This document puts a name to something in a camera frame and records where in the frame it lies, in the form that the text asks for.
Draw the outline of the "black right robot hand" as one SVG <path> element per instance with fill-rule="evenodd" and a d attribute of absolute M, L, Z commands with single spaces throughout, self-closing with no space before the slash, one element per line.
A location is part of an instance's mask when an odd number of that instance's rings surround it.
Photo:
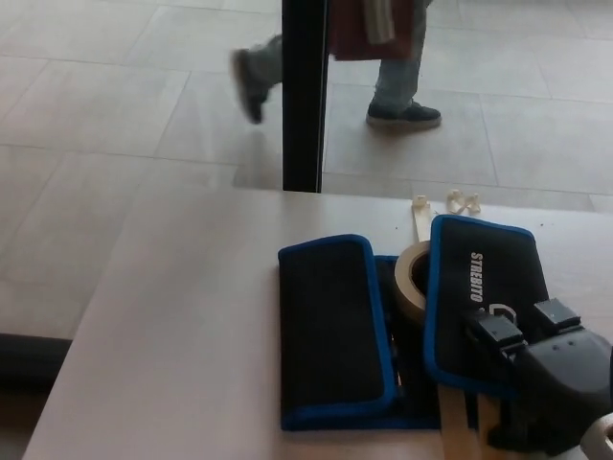
<path fill-rule="evenodd" d="M 611 414 L 612 345 L 557 299 L 534 304 L 528 317 L 533 341 L 507 317 L 485 311 L 466 315 L 465 333 L 517 396 L 488 432 L 488 444 L 555 456 Z"/>

